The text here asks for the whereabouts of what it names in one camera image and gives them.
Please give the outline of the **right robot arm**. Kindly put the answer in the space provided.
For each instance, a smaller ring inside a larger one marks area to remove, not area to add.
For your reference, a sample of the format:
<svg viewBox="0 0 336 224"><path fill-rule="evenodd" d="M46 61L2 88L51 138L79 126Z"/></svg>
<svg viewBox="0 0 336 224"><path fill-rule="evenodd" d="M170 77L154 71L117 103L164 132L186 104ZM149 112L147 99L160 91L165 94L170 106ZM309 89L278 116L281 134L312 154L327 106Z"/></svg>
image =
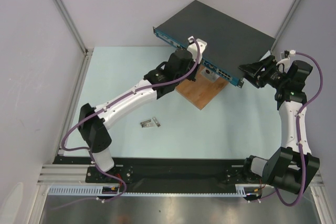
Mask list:
<svg viewBox="0 0 336 224"><path fill-rule="evenodd" d="M244 161L242 178L254 183L261 178L266 185L299 194L305 191L320 166L308 145L305 115L307 96L305 80L313 67L295 60L285 68L288 60L277 62L274 56L239 68L256 88L270 85L276 89L275 100L281 120L281 146L270 159L249 156Z"/></svg>

